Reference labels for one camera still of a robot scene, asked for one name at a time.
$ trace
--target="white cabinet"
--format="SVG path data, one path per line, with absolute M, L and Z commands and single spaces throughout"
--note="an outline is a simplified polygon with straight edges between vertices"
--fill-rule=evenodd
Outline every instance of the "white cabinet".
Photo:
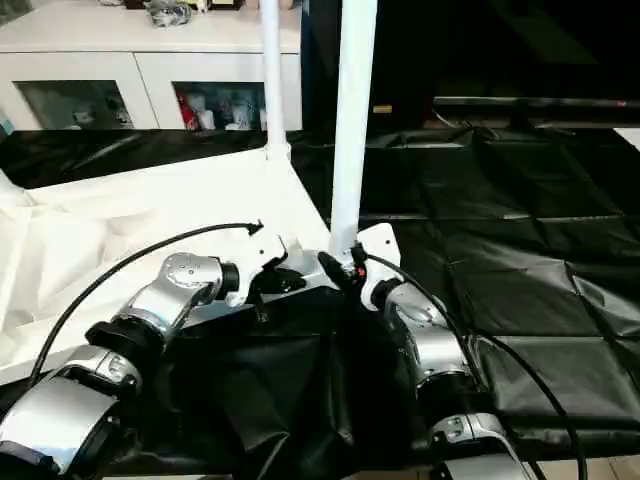
M 300 10 L 282 11 L 284 120 L 302 128 Z M 0 109 L 17 130 L 264 127 L 260 13 L 156 28 L 146 12 L 59 0 L 0 27 Z
M 261 54 L 136 53 L 136 60 L 160 128 L 185 128 L 177 95 L 187 99 L 190 109 L 210 111 L 216 129 L 264 126 Z M 299 130 L 300 56 L 282 55 L 282 72 L 285 128 Z
M 0 53 L 0 108 L 14 128 L 158 128 L 126 52 Z

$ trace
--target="white frame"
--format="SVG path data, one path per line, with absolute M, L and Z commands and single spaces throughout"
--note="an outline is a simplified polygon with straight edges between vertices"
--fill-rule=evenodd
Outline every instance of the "white frame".
M 356 243 L 378 0 L 342 2 L 329 252 L 351 263 Z
M 173 82 L 264 83 L 264 60 L 259 53 L 136 53 L 149 99 L 163 129 L 184 129 Z M 300 55 L 281 56 L 284 127 L 302 128 Z
M 113 80 L 134 128 L 158 128 L 132 53 L 2 53 L 0 108 L 4 110 L 14 129 L 42 129 L 14 82 L 47 80 Z

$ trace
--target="glass cabinet door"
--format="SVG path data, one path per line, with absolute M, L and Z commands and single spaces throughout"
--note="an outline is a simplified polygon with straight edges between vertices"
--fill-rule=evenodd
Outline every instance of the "glass cabinet door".
M 187 130 L 266 130 L 262 83 L 172 83 Z
M 44 130 L 133 128 L 113 80 L 14 82 Z
M 266 129 L 261 53 L 136 53 L 163 129 Z M 300 55 L 281 55 L 284 127 L 302 129 Z
M 0 53 L 0 108 L 16 130 L 158 128 L 130 52 Z

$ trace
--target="metal bracket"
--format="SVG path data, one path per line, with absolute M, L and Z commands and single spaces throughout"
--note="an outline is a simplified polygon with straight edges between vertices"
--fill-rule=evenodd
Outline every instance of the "metal bracket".
M 92 372 L 98 377 L 113 385 L 121 385 L 123 382 L 131 382 L 137 392 L 142 388 L 140 372 L 127 358 L 106 348 L 95 345 L 81 345 L 62 365 L 61 369 L 80 367 L 87 372 Z M 60 373 L 60 370 L 52 372 L 52 378 Z
M 507 453 L 520 465 L 524 478 L 530 479 L 529 472 L 524 468 L 518 454 L 509 443 L 506 432 L 495 415 L 490 413 L 461 414 L 443 418 L 436 423 L 427 434 L 429 444 L 438 441 L 438 433 L 443 433 L 450 444 L 462 443 L 483 438 L 493 438 L 504 445 Z
M 236 292 L 230 292 L 225 302 L 230 307 L 239 307 L 247 301 L 253 279 L 270 263 L 280 263 L 287 256 L 287 249 L 280 236 L 267 227 L 249 237 L 225 261 L 235 264 L 240 275 L 240 285 Z
M 171 338 L 207 291 L 218 292 L 222 285 L 222 267 L 215 257 L 176 253 L 165 259 L 158 276 L 142 288 L 121 310 L 153 326 L 165 338 Z
M 390 224 L 379 223 L 363 230 L 358 234 L 358 241 L 367 253 L 384 258 L 394 265 L 400 265 L 400 249 Z M 374 288 L 382 281 L 392 278 L 402 280 L 402 277 L 389 267 L 373 260 L 365 260 L 364 263 L 367 269 L 367 278 L 360 293 L 360 301 L 367 310 L 375 312 L 378 309 L 371 303 Z

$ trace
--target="black plastic sheet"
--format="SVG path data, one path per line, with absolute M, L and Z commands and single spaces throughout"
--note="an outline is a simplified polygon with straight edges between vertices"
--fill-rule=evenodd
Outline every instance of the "black plastic sheet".
M 289 137 L 319 211 L 330 137 Z M 17 133 L 0 168 L 25 187 L 260 146 L 261 134 Z M 468 333 L 524 458 L 569 458 L 562 423 L 498 335 L 541 374 L 587 453 L 640 451 L 640 153 L 612 131 L 421 131 L 368 142 L 361 226 L 390 222 L 402 265 Z M 340 478 L 429 461 L 397 352 L 330 290 L 184 332 L 140 408 L 119 473 Z M 3 410 L 20 385 L 0 390 Z

